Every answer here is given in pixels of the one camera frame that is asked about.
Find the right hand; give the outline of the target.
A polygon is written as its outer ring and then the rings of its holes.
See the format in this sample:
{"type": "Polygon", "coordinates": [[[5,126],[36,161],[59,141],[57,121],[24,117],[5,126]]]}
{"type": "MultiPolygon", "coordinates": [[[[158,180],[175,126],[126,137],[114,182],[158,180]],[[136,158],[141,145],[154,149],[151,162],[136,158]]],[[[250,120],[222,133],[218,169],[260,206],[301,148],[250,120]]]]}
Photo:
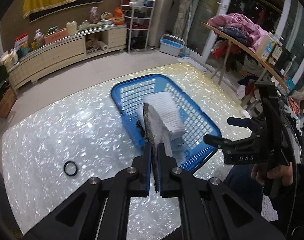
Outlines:
{"type": "Polygon", "coordinates": [[[251,178],[255,179],[259,184],[264,185],[267,179],[281,178],[284,186],[289,186],[293,183],[293,167],[292,163],[288,166],[281,165],[267,170],[265,164],[255,164],[251,171],[251,178]]]}

